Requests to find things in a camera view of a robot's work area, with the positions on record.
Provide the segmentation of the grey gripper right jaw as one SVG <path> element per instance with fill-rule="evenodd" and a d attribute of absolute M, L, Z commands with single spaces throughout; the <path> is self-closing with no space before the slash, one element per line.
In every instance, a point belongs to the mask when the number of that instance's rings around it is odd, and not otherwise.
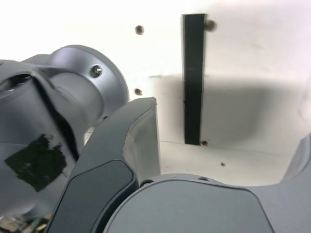
<path fill-rule="evenodd" d="M 232 186 L 165 175 L 130 195 L 106 233 L 308 233 L 311 138 L 303 138 L 281 182 Z"/>

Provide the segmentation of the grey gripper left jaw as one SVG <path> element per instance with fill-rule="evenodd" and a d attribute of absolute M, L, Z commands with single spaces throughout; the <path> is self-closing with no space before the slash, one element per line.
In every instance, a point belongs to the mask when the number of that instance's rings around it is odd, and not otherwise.
<path fill-rule="evenodd" d="M 116 209 L 140 183 L 161 174 L 156 108 L 155 98 L 133 100 L 94 130 L 47 232 L 103 232 Z"/>

